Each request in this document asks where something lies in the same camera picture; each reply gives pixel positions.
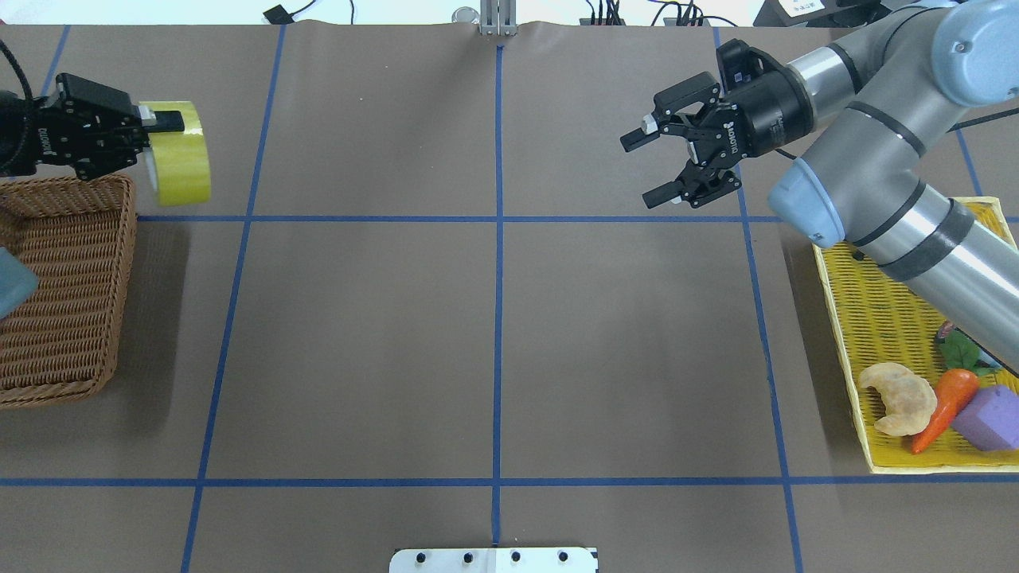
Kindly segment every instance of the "metal bracket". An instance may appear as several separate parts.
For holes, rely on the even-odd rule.
[[[598,573],[594,548],[403,550],[389,573]]]
[[[482,36],[517,36],[517,0],[481,0]]]

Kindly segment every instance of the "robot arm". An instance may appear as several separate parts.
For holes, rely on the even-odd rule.
[[[663,134],[687,138],[686,168],[645,202],[685,200],[696,208],[738,189],[728,169],[739,159],[834,119],[768,204],[822,248],[854,243],[1019,370],[1019,253],[912,171],[969,107],[1019,92],[1017,25],[1014,1],[926,0],[787,66],[733,41],[718,50],[728,95],[700,101],[694,115],[669,115],[659,109],[662,94],[706,80],[681,83],[656,96],[644,128],[622,143],[630,151]],[[719,123],[718,110],[727,108],[736,118]]]
[[[25,109],[31,131],[21,150]],[[50,96],[31,106],[11,92],[0,92],[0,175],[32,175],[36,165],[69,165],[81,179],[93,179],[129,167],[150,146],[149,134],[183,132],[179,111],[152,111],[102,84],[70,73],[56,76]]]

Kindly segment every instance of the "blue tape line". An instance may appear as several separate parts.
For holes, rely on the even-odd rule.
[[[966,169],[969,170],[969,179],[973,181],[973,192],[977,197],[983,197],[983,190],[980,189],[980,178],[976,176],[976,167],[973,165],[973,158],[969,154],[969,146],[966,145],[966,138],[962,135],[962,129],[956,131],[956,140],[959,141],[959,149],[962,150],[962,158],[966,160]]]
[[[714,36],[715,49],[721,46],[721,35],[718,29],[711,30]],[[736,174],[743,177],[739,166]],[[782,429],[782,414],[779,409],[779,392],[774,383],[774,368],[771,362],[771,345],[768,343],[767,323],[764,319],[764,304],[761,299],[760,280],[757,273],[757,258],[754,256],[753,235],[750,230],[750,217],[747,211],[746,181],[737,192],[740,203],[740,216],[743,219],[743,240],[747,251],[747,262],[750,265],[750,284],[754,294],[754,308],[757,313],[757,330],[764,351],[764,364],[767,368],[768,390],[771,395],[771,423],[774,426],[774,441],[779,451],[779,468],[782,471],[782,488],[786,499],[786,518],[789,521],[789,540],[793,550],[793,564],[796,573],[803,573],[803,555],[800,551],[800,530],[796,521],[796,506],[793,500],[793,486],[789,480],[789,462],[786,456],[786,438]]]
[[[180,558],[180,573],[187,573],[191,570],[191,556],[195,550],[195,534],[198,532],[198,514],[202,509],[202,493],[205,489],[202,483],[195,485],[195,493],[192,497],[192,513],[187,518],[187,536],[184,538],[184,554]]]
[[[248,215],[255,209],[258,194],[259,175],[262,169],[262,157],[265,153],[265,141],[269,134],[269,122],[272,119],[272,101],[276,92],[276,81],[279,77],[279,64],[283,55],[283,41],[286,38],[286,27],[279,27],[279,37],[276,40],[276,54],[272,63],[272,76],[269,80],[269,93],[266,94],[265,114],[262,117],[262,133],[259,136],[258,155],[255,157],[255,169],[252,173],[252,186],[248,197]],[[223,327],[223,342],[219,351],[219,363],[216,366],[216,379],[212,386],[212,399],[209,404],[209,417],[205,426],[205,437],[202,442],[202,458],[199,462],[198,483],[195,485],[195,499],[192,504],[192,515],[187,522],[187,536],[184,540],[183,557],[180,561],[181,573],[191,568],[192,552],[195,548],[195,533],[198,530],[199,512],[202,508],[202,489],[206,472],[209,468],[209,452],[212,449],[212,436],[216,427],[216,413],[219,410],[219,396],[223,386],[223,373],[226,370],[226,357],[230,348],[230,335],[233,333],[233,318],[237,310],[237,296],[240,292],[240,280],[245,270],[245,257],[248,252],[248,240],[251,237],[251,220],[245,221],[240,233],[240,247],[237,250],[237,263],[233,271],[233,285],[230,290],[230,303],[226,311],[226,323]]]
[[[60,42],[57,43],[57,51],[53,54],[53,61],[50,62],[50,69],[46,71],[46,80],[36,96],[45,96],[50,91],[50,84],[57,74],[57,66],[60,64],[60,56],[63,55],[64,46],[67,44],[67,36],[70,35],[70,24],[64,27],[60,33]]]
[[[339,222],[339,223],[493,223],[491,216],[419,215],[139,215],[144,222]]]
[[[95,478],[95,477],[6,477],[0,487],[195,487],[191,478]],[[938,473],[926,475],[836,475],[836,476],[707,476],[707,477],[501,477],[503,487],[698,487],[744,485],[884,485],[1019,483],[1019,474]],[[387,487],[491,487],[489,477],[436,478],[207,478],[207,487],[265,488],[387,488]]]
[[[1019,483],[1019,475],[1002,473],[927,475],[837,475],[790,477],[793,485],[879,485],[894,483]]]
[[[206,487],[490,487],[487,477],[466,478],[386,478],[386,479],[316,479],[316,478],[256,478],[206,479]]]
[[[502,529],[502,50],[495,48],[495,348],[492,388],[492,546],[498,546]]]
[[[781,223],[774,216],[749,216],[752,223]],[[744,218],[726,215],[642,216],[472,216],[472,215],[139,215],[142,222],[379,222],[379,223],[742,223]]]
[[[781,477],[506,477],[505,487],[685,487],[782,485]]]
[[[195,487],[198,480],[150,477],[5,477],[0,487]]]

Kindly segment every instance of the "table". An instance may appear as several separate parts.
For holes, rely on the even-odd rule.
[[[2,32],[37,90],[60,70],[194,101],[213,199],[159,208],[125,171],[120,366],[0,415],[0,569],[385,571],[493,541],[597,546],[604,571],[1019,557],[1016,476],[867,474],[808,244],[766,207],[788,160],[647,211],[682,142],[620,149],[718,42],[789,60],[830,32]],[[920,171],[1019,232],[1014,121]]]

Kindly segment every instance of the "toy carrot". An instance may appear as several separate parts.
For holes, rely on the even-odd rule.
[[[965,368],[953,368],[942,374],[934,387],[934,396],[937,397],[937,407],[930,415],[930,422],[920,433],[913,436],[913,453],[919,454],[948,429],[952,420],[966,407],[976,390],[980,389],[980,382],[970,370]]]
[[[980,348],[969,336],[951,326],[951,331],[945,336],[938,336],[938,350],[945,357],[945,365],[949,371],[942,374],[934,396],[937,397],[937,407],[930,415],[930,421],[923,431],[913,436],[912,452],[919,454],[927,449],[934,439],[952,425],[959,412],[976,396],[980,389],[979,375],[993,372],[993,368],[980,366]]]

